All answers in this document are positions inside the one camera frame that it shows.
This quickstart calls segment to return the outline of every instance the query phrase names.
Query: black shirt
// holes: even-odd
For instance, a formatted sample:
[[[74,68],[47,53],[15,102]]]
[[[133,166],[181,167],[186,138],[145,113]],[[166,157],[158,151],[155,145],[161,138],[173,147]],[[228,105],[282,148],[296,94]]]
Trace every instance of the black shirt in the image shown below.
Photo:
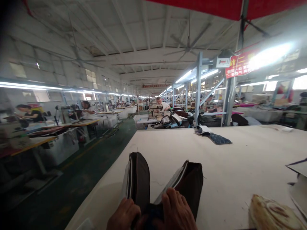
[[[38,114],[36,118],[31,118],[33,122],[39,122],[39,121],[44,121],[44,118],[42,116],[42,113],[37,110],[32,110],[31,113],[25,113],[25,116],[33,116],[34,114]]]

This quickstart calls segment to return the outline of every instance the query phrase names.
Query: woman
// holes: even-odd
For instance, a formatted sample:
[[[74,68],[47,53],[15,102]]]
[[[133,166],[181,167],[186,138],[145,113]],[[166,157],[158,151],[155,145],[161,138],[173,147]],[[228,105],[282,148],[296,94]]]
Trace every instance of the woman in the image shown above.
[[[21,112],[26,112],[25,115],[23,115],[23,116],[17,115],[20,118],[32,119],[33,122],[44,121],[42,113],[40,111],[37,111],[37,110],[32,110],[31,106],[29,106],[29,105],[20,104],[20,105],[17,105],[16,108]]]
[[[95,119],[95,111],[91,108],[91,104],[88,101],[82,101],[82,118],[89,120]]]

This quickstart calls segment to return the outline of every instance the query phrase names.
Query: hand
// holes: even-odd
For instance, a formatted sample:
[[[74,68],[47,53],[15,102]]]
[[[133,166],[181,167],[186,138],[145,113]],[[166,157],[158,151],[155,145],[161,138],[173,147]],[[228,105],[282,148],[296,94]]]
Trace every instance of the hand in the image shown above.
[[[106,230],[128,230],[136,216],[141,215],[141,209],[132,199],[123,198],[115,213],[108,220]]]
[[[158,230],[197,230],[192,211],[184,196],[173,188],[168,188],[162,195],[164,223],[153,220],[153,225]]]

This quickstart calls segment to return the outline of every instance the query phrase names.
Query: leather wallet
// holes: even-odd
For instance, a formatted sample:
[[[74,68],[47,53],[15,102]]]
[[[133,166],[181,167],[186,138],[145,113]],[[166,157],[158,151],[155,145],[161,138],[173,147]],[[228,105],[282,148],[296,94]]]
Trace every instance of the leather wallet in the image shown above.
[[[151,221],[155,218],[163,220],[163,205],[161,202],[162,194],[168,188],[174,188],[183,195],[191,208],[194,219],[196,220],[201,190],[203,186],[202,165],[200,163],[184,162],[153,204],[150,204],[149,187],[149,167],[139,152],[133,152],[129,155],[129,161],[126,166],[125,176],[122,186],[122,197],[132,198],[134,203],[140,206],[142,215],[149,214],[145,224],[146,229],[152,228]]]

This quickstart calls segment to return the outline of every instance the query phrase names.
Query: aisle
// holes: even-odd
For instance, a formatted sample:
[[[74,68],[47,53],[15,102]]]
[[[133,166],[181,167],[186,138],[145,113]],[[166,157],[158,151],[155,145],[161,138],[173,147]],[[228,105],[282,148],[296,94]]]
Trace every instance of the aisle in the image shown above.
[[[12,229],[64,229],[135,132],[134,120],[127,119],[120,124],[116,135],[94,141],[59,165],[63,176],[11,211],[10,225],[17,225]]]

